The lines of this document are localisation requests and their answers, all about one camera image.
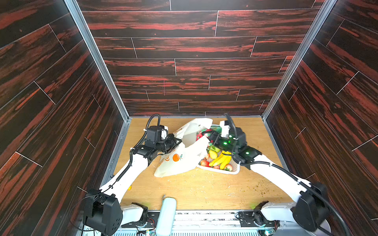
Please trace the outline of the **red fake dragon fruit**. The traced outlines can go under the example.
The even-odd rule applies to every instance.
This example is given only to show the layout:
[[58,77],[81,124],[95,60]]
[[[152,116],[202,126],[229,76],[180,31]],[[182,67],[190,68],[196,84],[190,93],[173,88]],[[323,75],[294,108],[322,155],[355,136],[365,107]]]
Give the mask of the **red fake dragon fruit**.
[[206,137],[209,140],[209,136],[210,136],[211,133],[212,133],[211,129],[206,129],[206,130],[200,131],[196,135],[196,140],[199,140],[202,137]]

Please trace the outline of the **white fruit-print plastic bag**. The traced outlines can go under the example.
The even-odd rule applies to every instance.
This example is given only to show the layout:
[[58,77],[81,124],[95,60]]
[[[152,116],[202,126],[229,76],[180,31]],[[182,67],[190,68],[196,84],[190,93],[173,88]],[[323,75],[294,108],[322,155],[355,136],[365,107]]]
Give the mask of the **white fruit-print plastic bag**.
[[163,178],[188,172],[207,155],[210,143],[206,136],[197,138],[197,135],[211,128],[213,120],[210,118],[197,118],[186,123],[176,130],[174,137],[182,142],[169,154],[163,155],[154,173],[157,178]]

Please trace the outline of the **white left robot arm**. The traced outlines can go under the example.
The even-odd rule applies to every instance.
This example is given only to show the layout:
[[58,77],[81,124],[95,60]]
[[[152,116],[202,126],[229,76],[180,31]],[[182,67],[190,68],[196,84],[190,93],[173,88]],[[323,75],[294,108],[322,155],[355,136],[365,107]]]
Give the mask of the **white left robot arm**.
[[172,152],[182,143],[173,134],[163,140],[149,141],[143,137],[130,150],[129,162],[99,190],[91,189],[83,198],[83,225],[102,236],[112,236],[121,227],[144,227],[148,208],[138,203],[120,206],[128,188],[158,155]]

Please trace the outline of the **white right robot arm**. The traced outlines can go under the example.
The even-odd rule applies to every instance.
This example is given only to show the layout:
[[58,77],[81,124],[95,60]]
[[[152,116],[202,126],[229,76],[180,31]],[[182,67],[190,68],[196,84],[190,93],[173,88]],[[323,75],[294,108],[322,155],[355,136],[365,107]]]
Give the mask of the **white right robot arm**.
[[240,166],[260,174],[275,184],[291,199],[291,203],[275,204],[269,201],[260,203],[254,209],[255,224],[263,226],[273,221],[295,222],[309,234],[330,236],[331,229],[327,218],[334,215],[346,236],[351,234],[347,223],[328,200],[327,188],[321,183],[311,183],[269,160],[262,152],[250,147],[246,135],[240,129],[221,135],[215,130],[203,131],[210,143],[227,152]]

